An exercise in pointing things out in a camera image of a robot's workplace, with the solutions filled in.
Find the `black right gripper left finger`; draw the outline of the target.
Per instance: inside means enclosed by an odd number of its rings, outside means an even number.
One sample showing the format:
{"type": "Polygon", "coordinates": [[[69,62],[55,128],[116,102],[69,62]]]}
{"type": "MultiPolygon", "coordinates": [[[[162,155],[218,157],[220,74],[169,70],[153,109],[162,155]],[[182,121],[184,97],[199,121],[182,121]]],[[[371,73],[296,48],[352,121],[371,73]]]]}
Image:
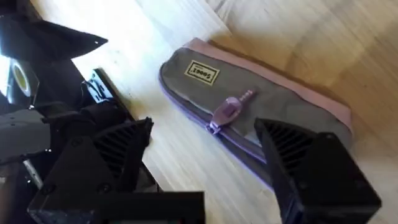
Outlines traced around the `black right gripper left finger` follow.
{"type": "Polygon", "coordinates": [[[119,124],[68,141],[29,212],[121,212],[138,204],[135,191],[154,123],[119,124]]]}

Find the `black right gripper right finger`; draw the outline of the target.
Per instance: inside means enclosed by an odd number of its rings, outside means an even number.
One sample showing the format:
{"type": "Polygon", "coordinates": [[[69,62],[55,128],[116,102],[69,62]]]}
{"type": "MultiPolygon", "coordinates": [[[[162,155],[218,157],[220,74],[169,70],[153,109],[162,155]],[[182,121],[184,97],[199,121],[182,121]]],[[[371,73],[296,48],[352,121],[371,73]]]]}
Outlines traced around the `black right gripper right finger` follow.
{"type": "Polygon", "coordinates": [[[367,223],[382,200],[334,133],[258,118],[282,223],[367,223]]]}

